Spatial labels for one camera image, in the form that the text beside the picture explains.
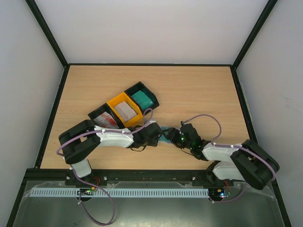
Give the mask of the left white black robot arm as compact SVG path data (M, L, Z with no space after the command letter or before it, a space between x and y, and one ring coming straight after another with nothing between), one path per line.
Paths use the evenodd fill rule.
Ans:
M56 151L79 178L91 174L87 156L97 147L145 148L158 145L162 129L156 122L123 129L102 128L84 120L59 136Z

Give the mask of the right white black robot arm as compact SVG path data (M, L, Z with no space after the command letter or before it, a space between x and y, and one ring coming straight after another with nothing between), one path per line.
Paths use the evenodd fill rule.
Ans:
M217 185L225 179L245 181L257 190L262 190L275 180L279 164L256 142L228 145L202 139L192 124L183 124L180 129L168 128L164 137L179 149L188 149L198 160L216 161L206 179Z

